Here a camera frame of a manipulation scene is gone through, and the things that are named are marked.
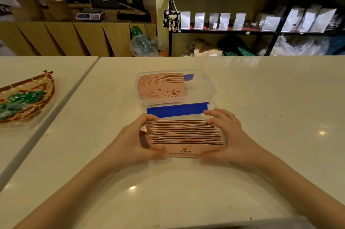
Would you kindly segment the person's left hand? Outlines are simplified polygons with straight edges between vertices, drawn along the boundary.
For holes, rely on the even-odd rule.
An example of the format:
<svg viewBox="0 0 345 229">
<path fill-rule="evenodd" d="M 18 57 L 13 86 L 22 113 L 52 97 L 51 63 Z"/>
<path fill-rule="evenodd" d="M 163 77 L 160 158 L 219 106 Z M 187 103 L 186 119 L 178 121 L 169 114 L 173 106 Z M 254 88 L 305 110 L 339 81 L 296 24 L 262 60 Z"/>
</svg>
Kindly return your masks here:
<svg viewBox="0 0 345 229">
<path fill-rule="evenodd" d="M 144 147 L 140 142 L 140 131 L 147 121 L 158 120 L 151 114 L 141 114 L 135 121 L 123 127 L 116 138 L 101 153 L 107 173 L 143 162 L 140 153 Z"/>
</svg>

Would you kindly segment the person's right hand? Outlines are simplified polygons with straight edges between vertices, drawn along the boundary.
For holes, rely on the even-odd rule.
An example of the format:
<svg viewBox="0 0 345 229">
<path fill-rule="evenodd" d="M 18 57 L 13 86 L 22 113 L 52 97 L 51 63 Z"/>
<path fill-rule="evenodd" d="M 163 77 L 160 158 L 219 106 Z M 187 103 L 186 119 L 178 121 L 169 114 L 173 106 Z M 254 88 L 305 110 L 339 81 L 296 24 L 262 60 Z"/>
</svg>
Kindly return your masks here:
<svg viewBox="0 0 345 229">
<path fill-rule="evenodd" d="M 223 131 L 227 138 L 224 151 L 225 164 L 259 169 L 265 165 L 270 153 L 257 144 L 243 129 L 235 114 L 225 109 L 204 110 L 211 116 L 207 121 Z"/>
</svg>

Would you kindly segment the stack of pink coffee packets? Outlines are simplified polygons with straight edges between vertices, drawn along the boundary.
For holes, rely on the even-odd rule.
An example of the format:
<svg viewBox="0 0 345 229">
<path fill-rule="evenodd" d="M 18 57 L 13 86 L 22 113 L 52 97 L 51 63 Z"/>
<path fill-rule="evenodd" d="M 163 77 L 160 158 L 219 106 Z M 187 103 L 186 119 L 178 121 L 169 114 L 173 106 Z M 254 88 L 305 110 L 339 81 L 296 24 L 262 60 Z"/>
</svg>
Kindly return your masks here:
<svg viewBox="0 0 345 229">
<path fill-rule="evenodd" d="M 225 146 L 220 130 L 204 120 L 160 119 L 147 121 L 145 127 L 149 147 L 170 157 L 199 158 Z"/>
<path fill-rule="evenodd" d="M 177 100 L 186 95 L 183 73 L 156 73 L 142 75 L 137 84 L 139 98 L 142 100 Z"/>
</svg>

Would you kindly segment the person's left forearm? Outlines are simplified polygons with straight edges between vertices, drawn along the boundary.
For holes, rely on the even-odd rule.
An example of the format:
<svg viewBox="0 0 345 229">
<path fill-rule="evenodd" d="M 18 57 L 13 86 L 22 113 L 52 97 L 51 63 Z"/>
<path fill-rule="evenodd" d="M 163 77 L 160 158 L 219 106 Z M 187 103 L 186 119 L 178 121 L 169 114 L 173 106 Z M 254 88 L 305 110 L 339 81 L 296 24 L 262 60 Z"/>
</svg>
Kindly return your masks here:
<svg viewBox="0 0 345 229">
<path fill-rule="evenodd" d="M 69 228 L 95 188 L 118 166 L 118 149 L 108 146 L 12 229 Z"/>
</svg>

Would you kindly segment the person's right forearm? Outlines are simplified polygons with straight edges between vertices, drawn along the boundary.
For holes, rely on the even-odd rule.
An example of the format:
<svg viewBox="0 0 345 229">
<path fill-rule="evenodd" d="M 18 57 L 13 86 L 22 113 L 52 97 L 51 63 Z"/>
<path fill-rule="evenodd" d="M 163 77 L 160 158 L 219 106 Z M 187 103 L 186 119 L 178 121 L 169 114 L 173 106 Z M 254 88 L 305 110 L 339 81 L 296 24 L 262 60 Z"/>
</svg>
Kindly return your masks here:
<svg viewBox="0 0 345 229">
<path fill-rule="evenodd" d="M 345 205 L 266 150 L 254 153 L 255 167 L 317 229 L 345 229 Z"/>
</svg>

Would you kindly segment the long blue container latch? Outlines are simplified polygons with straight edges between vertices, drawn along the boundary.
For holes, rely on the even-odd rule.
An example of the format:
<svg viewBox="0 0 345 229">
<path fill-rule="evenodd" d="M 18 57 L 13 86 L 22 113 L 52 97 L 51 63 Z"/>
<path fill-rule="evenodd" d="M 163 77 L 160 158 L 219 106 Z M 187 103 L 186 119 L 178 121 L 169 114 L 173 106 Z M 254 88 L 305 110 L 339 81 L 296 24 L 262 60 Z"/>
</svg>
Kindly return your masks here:
<svg viewBox="0 0 345 229">
<path fill-rule="evenodd" d="M 147 113 L 158 118 L 203 114 L 204 110 L 208 110 L 208 105 L 209 102 L 157 106 L 147 108 Z"/>
</svg>

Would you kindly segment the clear plastic container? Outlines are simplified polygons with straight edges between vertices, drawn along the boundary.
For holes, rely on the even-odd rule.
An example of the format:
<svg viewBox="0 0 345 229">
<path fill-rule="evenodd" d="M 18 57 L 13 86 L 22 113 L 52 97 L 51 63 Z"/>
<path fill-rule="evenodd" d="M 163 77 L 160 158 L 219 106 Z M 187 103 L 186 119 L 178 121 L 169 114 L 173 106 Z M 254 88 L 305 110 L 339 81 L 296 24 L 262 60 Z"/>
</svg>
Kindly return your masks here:
<svg viewBox="0 0 345 229">
<path fill-rule="evenodd" d="M 169 99 L 151 99 L 142 100 L 139 98 L 137 91 L 137 84 L 140 76 L 156 73 L 172 73 L 180 72 L 183 74 L 194 74 L 194 78 L 191 81 L 185 81 L 186 84 L 186 95 L 177 100 Z M 217 94 L 216 88 L 214 87 L 209 76 L 202 70 L 198 69 L 184 69 L 184 70 L 162 70 L 162 71 L 151 71 L 142 72 L 136 75 L 134 90 L 138 102 L 143 109 L 144 113 L 147 113 L 147 108 L 157 107 L 157 106 L 168 106 L 168 105 L 178 105 L 178 104 L 191 104 L 191 103 L 202 103 L 209 102 L 208 109 L 213 109 L 215 107 L 214 96 Z M 204 114 L 195 115 L 185 115 L 170 117 L 167 119 L 184 119 L 184 120 L 203 120 L 206 116 Z"/>
</svg>

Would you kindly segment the clear bag with green contents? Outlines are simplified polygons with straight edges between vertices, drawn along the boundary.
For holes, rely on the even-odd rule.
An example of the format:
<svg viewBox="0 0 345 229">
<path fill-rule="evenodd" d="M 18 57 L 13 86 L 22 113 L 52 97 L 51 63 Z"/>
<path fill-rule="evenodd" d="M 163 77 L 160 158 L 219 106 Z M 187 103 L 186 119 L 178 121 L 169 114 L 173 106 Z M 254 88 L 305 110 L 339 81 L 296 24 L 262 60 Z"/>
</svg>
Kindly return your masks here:
<svg viewBox="0 0 345 229">
<path fill-rule="evenodd" d="M 131 32 L 130 49 L 133 57 L 160 57 L 158 37 L 150 39 L 142 33 L 138 26 L 133 26 Z"/>
</svg>

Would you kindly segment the dark green bag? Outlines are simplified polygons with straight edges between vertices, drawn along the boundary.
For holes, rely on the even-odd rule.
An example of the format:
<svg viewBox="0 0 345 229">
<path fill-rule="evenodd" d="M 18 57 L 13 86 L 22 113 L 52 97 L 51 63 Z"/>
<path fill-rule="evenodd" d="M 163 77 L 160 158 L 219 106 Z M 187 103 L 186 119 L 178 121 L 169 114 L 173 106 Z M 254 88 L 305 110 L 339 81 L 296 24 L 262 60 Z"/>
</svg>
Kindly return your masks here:
<svg viewBox="0 0 345 229">
<path fill-rule="evenodd" d="M 226 35 L 218 42 L 217 48 L 222 51 L 223 56 L 256 56 L 243 39 L 236 35 Z"/>
</svg>

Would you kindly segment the woven bamboo basket tray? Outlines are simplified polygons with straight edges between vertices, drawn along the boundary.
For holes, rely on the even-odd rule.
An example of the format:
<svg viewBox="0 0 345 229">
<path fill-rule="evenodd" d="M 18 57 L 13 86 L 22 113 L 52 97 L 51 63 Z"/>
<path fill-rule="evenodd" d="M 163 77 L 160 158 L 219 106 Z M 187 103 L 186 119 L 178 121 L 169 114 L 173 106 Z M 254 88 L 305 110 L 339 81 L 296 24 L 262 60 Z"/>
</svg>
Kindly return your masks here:
<svg viewBox="0 0 345 229">
<path fill-rule="evenodd" d="M 46 92 L 43 101 L 37 103 L 32 113 L 25 116 L 21 121 L 14 121 L 9 123 L 0 123 L 0 125 L 18 125 L 19 123 L 28 122 L 32 118 L 42 114 L 48 105 L 52 102 L 56 91 L 56 85 L 53 78 L 53 71 L 44 70 L 42 74 L 35 77 L 25 79 L 0 88 L 0 100 L 6 99 L 14 93 L 25 93 L 29 91 L 43 90 Z"/>
</svg>

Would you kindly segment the cow print tote bag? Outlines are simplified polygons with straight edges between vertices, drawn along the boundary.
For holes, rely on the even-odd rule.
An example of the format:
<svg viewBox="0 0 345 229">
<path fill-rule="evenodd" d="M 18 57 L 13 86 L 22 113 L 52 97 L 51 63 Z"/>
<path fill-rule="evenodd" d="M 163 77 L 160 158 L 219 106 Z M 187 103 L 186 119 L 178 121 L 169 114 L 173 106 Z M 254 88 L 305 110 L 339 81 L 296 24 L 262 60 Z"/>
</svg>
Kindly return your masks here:
<svg viewBox="0 0 345 229">
<path fill-rule="evenodd" d="M 163 14 L 163 22 L 162 22 L 162 26 L 164 28 L 168 28 L 168 15 L 170 14 L 176 14 L 177 18 L 175 19 L 175 31 L 179 30 L 179 26 L 180 26 L 180 16 L 181 16 L 181 12 L 180 11 L 176 11 L 176 10 L 164 10 L 164 14 Z"/>
</svg>

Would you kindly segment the row of silver pouches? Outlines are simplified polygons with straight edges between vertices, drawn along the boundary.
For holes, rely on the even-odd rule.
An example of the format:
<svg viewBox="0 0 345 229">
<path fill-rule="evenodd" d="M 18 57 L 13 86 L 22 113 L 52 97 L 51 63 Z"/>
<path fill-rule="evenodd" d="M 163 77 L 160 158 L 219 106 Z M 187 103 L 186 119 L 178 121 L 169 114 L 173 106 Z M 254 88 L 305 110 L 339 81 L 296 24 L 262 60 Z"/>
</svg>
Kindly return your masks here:
<svg viewBox="0 0 345 229">
<path fill-rule="evenodd" d="M 235 19 L 230 19 L 230 13 L 211 13 L 208 23 L 205 23 L 205 14 L 196 13 L 194 24 L 191 23 L 191 12 L 181 13 L 180 28 L 182 30 L 220 30 L 220 31 L 277 31 L 280 22 L 283 20 L 282 14 L 285 8 L 274 13 L 259 13 L 254 21 L 246 19 L 245 13 L 237 13 Z M 281 28 L 281 32 L 312 32 L 324 33 L 325 31 L 334 31 L 342 23 L 343 17 L 335 8 L 322 8 L 314 5 L 309 9 L 293 7 Z"/>
</svg>

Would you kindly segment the wooden counter cabinet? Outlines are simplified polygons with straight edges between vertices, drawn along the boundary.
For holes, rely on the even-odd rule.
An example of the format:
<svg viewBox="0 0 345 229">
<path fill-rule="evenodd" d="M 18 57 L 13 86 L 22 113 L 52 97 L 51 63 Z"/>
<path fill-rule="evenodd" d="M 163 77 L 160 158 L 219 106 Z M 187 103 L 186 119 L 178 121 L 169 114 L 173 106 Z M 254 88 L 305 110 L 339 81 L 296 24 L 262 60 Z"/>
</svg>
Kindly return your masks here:
<svg viewBox="0 0 345 229">
<path fill-rule="evenodd" d="M 17 56 L 131 57 L 133 26 L 156 38 L 156 23 L 0 21 L 0 40 Z"/>
</svg>

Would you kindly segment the clear crumpled plastic bags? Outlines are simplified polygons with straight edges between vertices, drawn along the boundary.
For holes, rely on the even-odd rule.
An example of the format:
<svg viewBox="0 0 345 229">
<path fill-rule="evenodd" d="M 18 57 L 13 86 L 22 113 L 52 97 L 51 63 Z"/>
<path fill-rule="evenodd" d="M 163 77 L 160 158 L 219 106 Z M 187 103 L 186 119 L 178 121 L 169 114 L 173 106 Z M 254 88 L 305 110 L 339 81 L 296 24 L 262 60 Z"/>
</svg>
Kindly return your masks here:
<svg viewBox="0 0 345 229">
<path fill-rule="evenodd" d="M 329 46 L 327 36 L 279 36 L 270 56 L 325 55 Z"/>
</svg>

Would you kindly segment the black heat sealer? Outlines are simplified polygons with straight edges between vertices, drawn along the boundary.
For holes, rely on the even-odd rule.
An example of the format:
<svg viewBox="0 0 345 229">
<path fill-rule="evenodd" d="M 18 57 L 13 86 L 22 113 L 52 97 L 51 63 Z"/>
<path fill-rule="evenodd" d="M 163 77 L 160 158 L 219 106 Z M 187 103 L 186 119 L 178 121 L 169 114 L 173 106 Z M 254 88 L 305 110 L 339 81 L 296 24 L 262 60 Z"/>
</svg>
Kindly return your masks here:
<svg viewBox="0 0 345 229">
<path fill-rule="evenodd" d="M 136 22 L 151 22 L 152 18 L 148 10 L 144 9 L 143 7 L 136 6 L 134 4 L 119 1 L 119 4 L 129 8 L 130 10 L 127 12 L 124 11 L 117 11 L 116 18 L 118 20 L 130 20 Z"/>
</svg>

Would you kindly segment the pile of green wrapped candies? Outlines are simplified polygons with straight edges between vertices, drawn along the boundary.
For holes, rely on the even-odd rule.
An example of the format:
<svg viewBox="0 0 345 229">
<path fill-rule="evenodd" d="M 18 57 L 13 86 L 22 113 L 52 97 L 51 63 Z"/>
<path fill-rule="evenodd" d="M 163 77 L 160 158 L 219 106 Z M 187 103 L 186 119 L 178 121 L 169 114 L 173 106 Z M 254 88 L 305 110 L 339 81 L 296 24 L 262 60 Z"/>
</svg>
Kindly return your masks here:
<svg viewBox="0 0 345 229">
<path fill-rule="evenodd" d="M 23 120 L 33 112 L 37 103 L 43 101 L 45 95 L 43 90 L 18 92 L 0 100 L 0 123 Z"/>
</svg>

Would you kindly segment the digital kitchen scale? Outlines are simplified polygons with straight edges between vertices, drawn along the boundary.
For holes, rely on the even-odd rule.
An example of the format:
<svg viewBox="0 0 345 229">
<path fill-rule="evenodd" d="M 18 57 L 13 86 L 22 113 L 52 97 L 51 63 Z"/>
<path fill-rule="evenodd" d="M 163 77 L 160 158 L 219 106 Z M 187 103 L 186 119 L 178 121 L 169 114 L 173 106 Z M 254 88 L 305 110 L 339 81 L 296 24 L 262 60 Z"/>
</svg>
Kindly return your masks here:
<svg viewBox="0 0 345 229">
<path fill-rule="evenodd" d="M 85 8 L 76 14 L 76 20 L 101 21 L 105 16 L 102 9 Z"/>
</svg>

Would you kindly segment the black box appliance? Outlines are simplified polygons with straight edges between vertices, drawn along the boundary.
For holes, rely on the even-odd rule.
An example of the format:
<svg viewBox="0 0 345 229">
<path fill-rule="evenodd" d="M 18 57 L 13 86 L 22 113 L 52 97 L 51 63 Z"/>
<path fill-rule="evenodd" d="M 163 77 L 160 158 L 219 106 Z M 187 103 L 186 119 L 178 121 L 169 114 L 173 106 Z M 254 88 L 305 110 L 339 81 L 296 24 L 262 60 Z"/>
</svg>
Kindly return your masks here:
<svg viewBox="0 0 345 229">
<path fill-rule="evenodd" d="M 90 2 L 95 9 L 127 9 L 127 6 L 120 4 L 127 0 L 90 0 Z"/>
</svg>

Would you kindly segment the brown kraft paper bag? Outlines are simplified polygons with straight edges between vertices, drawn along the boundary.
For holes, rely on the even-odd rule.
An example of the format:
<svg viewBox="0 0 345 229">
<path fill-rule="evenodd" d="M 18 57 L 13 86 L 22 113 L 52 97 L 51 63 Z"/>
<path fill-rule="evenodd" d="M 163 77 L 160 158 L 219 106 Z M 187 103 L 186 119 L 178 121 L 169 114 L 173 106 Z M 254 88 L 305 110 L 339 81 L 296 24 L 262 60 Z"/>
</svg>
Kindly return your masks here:
<svg viewBox="0 0 345 229">
<path fill-rule="evenodd" d="M 72 21 L 73 13 L 67 0 L 45 0 L 52 16 L 58 21 Z"/>
<path fill-rule="evenodd" d="M 17 0 L 20 7 L 10 7 L 15 21 L 44 21 L 45 15 L 39 0 Z"/>
</svg>

